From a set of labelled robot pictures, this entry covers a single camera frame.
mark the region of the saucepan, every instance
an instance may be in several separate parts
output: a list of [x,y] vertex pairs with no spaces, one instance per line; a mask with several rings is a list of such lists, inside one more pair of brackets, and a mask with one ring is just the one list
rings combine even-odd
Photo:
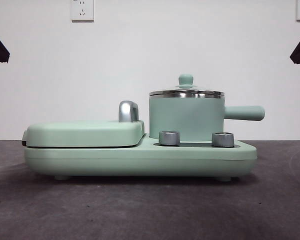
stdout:
[[211,141],[212,133],[224,131],[224,119],[261,121],[262,106],[225,106],[221,91],[202,90],[193,85],[190,74],[179,77],[175,89],[149,95],[150,137],[161,131],[178,131],[186,142]]

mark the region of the mint green appliance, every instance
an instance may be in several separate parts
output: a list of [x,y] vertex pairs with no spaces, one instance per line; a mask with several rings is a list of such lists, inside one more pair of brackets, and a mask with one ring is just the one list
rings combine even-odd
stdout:
[[58,180],[71,176],[197,176],[230,181],[248,174],[256,163],[257,150],[223,132],[223,122],[224,118],[259,121],[265,114],[263,108],[227,108],[222,92],[196,89],[191,75],[181,75],[179,81],[180,92],[150,93],[150,134],[145,134],[144,122],[139,120],[138,105],[122,101],[115,121],[29,126],[22,138],[25,162],[34,171]]

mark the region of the rubber foot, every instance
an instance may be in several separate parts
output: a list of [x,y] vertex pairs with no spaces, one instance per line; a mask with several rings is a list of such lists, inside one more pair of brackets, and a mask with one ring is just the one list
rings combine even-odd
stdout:
[[70,179],[71,177],[70,176],[54,176],[54,179],[55,180],[68,180],[68,179]]
[[216,180],[218,180],[219,182],[231,182],[231,177],[215,177]]

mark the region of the silver knob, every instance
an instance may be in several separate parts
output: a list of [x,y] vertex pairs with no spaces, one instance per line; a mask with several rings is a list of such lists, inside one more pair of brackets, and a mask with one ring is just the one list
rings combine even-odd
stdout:
[[119,105],[119,123],[132,123],[139,120],[138,104],[133,101],[122,101]]
[[178,131],[159,132],[159,144],[163,146],[178,146],[180,144],[180,134]]
[[212,133],[212,146],[219,148],[232,148],[235,146],[234,134],[231,132]]

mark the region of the glass lid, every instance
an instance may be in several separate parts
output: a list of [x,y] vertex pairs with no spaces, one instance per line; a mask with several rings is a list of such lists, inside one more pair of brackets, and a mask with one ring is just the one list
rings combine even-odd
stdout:
[[223,98],[221,91],[203,90],[193,85],[194,77],[191,74],[181,74],[179,85],[173,89],[153,91],[149,95],[158,98]]

